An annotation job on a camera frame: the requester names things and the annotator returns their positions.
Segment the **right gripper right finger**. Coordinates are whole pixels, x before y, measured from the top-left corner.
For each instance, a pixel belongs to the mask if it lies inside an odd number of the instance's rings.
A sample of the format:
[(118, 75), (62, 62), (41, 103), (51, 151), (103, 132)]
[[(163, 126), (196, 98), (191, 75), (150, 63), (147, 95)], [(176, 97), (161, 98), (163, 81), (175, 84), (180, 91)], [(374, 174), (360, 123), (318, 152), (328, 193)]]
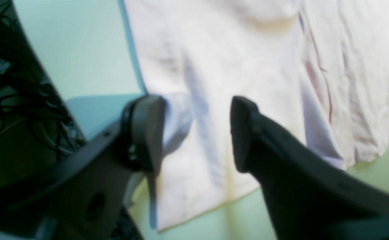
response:
[(332, 167), (289, 131), (234, 96), (236, 169), (260, 184), (279, 240), (389, 240), (389, 194)]

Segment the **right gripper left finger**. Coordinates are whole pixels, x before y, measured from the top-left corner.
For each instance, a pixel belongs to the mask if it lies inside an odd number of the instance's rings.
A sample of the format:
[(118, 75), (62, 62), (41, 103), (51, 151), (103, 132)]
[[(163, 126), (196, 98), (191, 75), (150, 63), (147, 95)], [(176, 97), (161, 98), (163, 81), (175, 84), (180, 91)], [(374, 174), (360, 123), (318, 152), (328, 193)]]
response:
[(67, 160), (0, 188), (0, 240), (107, 240), (133, 173), (161, 168), (166, 101), (146, 95)]

